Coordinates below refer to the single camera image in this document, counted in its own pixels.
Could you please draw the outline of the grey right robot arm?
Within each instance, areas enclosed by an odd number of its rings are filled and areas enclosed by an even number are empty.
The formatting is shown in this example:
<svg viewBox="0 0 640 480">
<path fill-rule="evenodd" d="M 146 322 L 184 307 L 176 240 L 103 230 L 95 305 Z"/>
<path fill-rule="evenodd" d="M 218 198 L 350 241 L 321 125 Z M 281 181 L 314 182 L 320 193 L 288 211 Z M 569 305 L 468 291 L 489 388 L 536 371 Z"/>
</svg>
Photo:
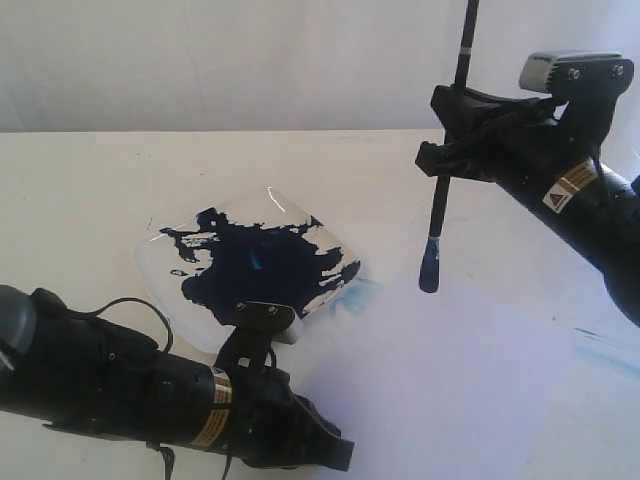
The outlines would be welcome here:
<svg viewBox="0 0 640 480">
<path fill-rule="evenodd" d="M 639 321 L 639 188 L 600 158 L 612 102 L 507 99 L 435 87 L 431 107 L 448 136 L 423 142 L 428 176 L 495 183 L 596 268 L 618 309 Z"/>
</svg>

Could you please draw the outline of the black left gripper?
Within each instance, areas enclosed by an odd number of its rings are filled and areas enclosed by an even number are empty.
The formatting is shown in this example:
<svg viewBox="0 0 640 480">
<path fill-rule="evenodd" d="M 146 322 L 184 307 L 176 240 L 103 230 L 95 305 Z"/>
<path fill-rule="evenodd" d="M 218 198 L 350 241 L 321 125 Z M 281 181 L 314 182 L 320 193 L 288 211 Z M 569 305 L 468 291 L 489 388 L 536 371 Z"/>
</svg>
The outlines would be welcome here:
<svg viewBox="0 0 640 480">
<path fill-rule="evenodd" d="M 246 463 L 298 463 L 347 472 L 355 443 L 290 388 L 290 375 L 268 367 L 260 375 L 235 370 L 231 409 L 206 452 Z"/>
</svg>

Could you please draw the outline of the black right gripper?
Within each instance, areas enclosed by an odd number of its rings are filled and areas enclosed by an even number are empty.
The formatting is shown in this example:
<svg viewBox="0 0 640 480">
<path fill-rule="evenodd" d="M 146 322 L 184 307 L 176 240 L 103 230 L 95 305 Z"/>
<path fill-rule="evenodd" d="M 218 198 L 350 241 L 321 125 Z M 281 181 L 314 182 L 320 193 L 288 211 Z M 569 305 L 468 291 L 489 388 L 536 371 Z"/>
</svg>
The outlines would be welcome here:
<svg viewBox="0 0 640 480">
<path fill-rule="evenodd" d="M 430 105 L 446 131 L 482 127 L 442 145 L 423 141 L 415 165 L 428 177 L 479 178 L 517 198 L 554 182 L 570 193 L 592 186 L 602 204 L 611 203 L 599 157 L 614 101 L 505 98 L 437 85 Z"/>
</svg>

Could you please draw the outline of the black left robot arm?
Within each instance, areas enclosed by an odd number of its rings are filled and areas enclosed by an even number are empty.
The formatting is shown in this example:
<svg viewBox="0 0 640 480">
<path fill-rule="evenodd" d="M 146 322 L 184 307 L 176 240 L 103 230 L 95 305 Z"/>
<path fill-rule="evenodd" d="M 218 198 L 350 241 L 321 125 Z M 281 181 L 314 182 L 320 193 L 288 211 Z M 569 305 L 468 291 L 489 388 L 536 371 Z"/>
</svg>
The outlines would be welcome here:
<svg viewBox="0 0 640 480">
<path fill-rule="evenodd" d="M 54 431 L 142 442 L 167 467 L 184 447 L 253 468 L 347 471 L 353 443 L 277 365 L 273 340 L 295 317 L 284 305 L 238 303 L 206 365 L 48 290 L 3 286 L 1 408 Z"/>
</svg>

